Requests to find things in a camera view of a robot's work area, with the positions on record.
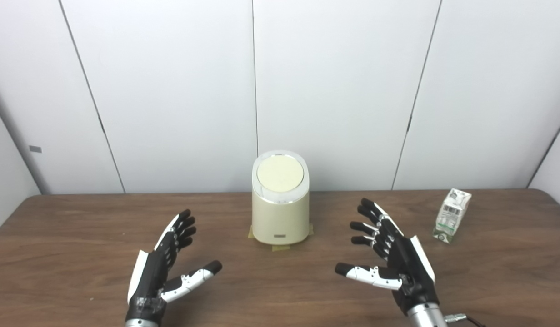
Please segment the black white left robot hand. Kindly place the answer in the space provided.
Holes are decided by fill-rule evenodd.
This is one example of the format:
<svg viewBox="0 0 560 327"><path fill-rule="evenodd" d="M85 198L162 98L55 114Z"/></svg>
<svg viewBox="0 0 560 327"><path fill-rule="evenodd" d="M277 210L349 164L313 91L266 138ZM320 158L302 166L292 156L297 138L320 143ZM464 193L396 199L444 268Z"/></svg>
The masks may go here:
<svg viewBox="0 0 560 327"><path fill-rule="evenodd" d="M185 209L166 226L153 251L139 251L127 293L126 327L161 326L170 302L186 296L222 269L222 263L214 260L168 279L180 250L192 244L195 232L195 217Z"/></svg>

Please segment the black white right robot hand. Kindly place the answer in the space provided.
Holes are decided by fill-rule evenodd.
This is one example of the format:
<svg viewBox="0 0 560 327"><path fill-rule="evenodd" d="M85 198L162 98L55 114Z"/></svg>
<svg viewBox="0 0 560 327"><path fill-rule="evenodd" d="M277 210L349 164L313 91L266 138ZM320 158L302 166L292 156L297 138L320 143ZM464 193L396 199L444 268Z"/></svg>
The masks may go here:
<svg viewBox="0 0 560 327"><path fill-rule="evenodd" d="M362 198L359 214L371 223L351 222L350 228L365 235L351 238L353 244L370 247L386 266L337 263L338 275L386 288L404 315L416 306L438 306L435 273L417 236L406 237L388 213L371 199Z"/></svg>

